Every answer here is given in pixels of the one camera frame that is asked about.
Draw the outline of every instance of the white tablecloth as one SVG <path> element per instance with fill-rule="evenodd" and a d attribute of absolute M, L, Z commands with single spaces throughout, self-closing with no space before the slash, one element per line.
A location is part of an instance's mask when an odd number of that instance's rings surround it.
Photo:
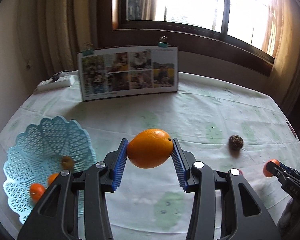
<path fill-rule="evenodd" d="M 148 128 L 160 128 L 177 138 L 215 170 L 239 168 L 277 223 L 290 197 L 275 177 L 265 178 L 264 162 L 278 159 L 300 171 L 300 142 L 290 131 L 274 101 L 259 92 L 220 80 L 180 73 L 177 93 L 142 95 L 82 102 L 79 83 L 34 94 L 18 109 L 0 134 L 0 221 L 16 238 L 21 224 L 7 205 L 2 184 L 6 152 L 16 136 L 43 117 L 75 119 L 88 131 L 97 160 Z M 234 158 L 228 138 L 244 140 Z M 139 169 L 127 161 L 121 186 L 107 194 L 114 239 L 184 240 L 193 194 L 179 187 L 171 159 L 153 169 Z M 220 195 L 217 192 L 216 236 L 220 236 Z M 79 221 L 80 237 L 82 220 Z"/>

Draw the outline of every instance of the small orange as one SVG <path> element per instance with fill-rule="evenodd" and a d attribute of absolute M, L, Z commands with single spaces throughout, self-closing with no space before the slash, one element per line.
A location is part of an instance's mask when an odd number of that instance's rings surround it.
<path fill-rule="evenodd" d="M 39 183 L 33 183 L 30 185 L 30 197 L 32 198 L 34 203 L 37 203 L 39 199 L 42 197 L 45 192 L 44 186 Z"/>
<path fill-rule="evenodd" d="M 266 165 L 267 165 L 268 162 L 273 162 L 277 165 L 279 165 L 280 163 L 279 163 L 278 160 L 273 159 L 273 160 L 267 161 L 266 164 L 263 166 L 263 175 L 265 175 L 267 178 L 271 178 L 273 176 L 273 174 L 266 169 Z"/>
<path fill-rule="evenodd" d="M 160 129 L 148 129 L 135 136 L 128 144 L 129 160 L 139 168 L 148 169 L 164 163 L 171 155 L 170 135 Z"/>
<path fill-rule="evenodd" d="M 48 177 L 48 186 L 52 184 L 56 177 L 58 177 L 59 173 L 53 173 Z"/>

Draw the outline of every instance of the blue plastic basket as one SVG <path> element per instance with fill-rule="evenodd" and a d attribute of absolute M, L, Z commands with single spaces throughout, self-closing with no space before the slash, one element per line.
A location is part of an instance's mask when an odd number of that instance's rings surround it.
<path fill-rule="evenodd" d="M 8 160 L 3 165 L 7 180 L 3 189 L 9 207 L 19 215 L 23 224 L 34 203 L 29 195 L 32 183 L 47 187 L 50 174 L 62 170 L 62 156 L 70 156 L 74 172 L 86 170 L 97 162 L 89 134 L 75 120 L 62 116 L 43 118 L 39 125 L 31 124 L 20 133 L 16 145 L 8 150 Z M 83 192 L 79 193 L 78 217 L 83 215 Z"/>

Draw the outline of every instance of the curtain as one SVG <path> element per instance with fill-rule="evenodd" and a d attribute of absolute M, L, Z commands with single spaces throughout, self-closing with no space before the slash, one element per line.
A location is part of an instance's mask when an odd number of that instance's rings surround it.
<path fill-rule="evenodd" d="M 128 0 L 128 20 L 154 20 L 157 0 Z"/>
<path fill-rule="evenodd" d="M 154 20 L 157 0 L 142 0 L 142 20 Z"/>
<path fill-rule="evenodd" d="M 90 0 L 20 0 L 18 39 L 25 62 L 48 77 L 76 70 L 76 54 L 91 44 Z"/>
<path fill-rule="evenodd" d="M 282 30 L 271 75 L 263 92 L 288 115 L 300 93 L 300 7 L 295 0 L 281 0 Z"/>
<path fill-rule="evenodd" d="M 276 57 L 282 30 L 282 0 L 271 0 L 268 5 L 268 22 L 261 50 Z"/>

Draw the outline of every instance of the windowsill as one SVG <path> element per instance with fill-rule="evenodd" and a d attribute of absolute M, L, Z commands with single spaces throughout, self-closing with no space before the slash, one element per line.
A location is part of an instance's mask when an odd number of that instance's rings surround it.
<path fill-rule="evenodd" d="M 180 51 L 222 59 L 252 69 L 267 77 L 270 76 L 274 62 L 274 58 L 250 44 L 246 43 L 248 49 L 252 51 L 220 41 L 216 36 L 207 37 L 180 31 L 146 28 L 117 29 L 113 30 L 113 33 L 117 37 L 116 42 L 111 42 L 111 44 L 103 47 L 156 45 L 161 36 L 166 36 L 167 43 L 179 47 Z M 257 53 L 266 54 L 268 57 L 267 59 L 260 57 Z"/>
<path fill-rule="evenodd" d="M 244 41 L 180 23 L 122 21 L 119 0 L 98 1 L 98 48 L 157 45 L 159 38 L 166 36 L 167 43 L 178 46 L 179 51 L 218 58 L 270 76 L 274 58 Z"/>

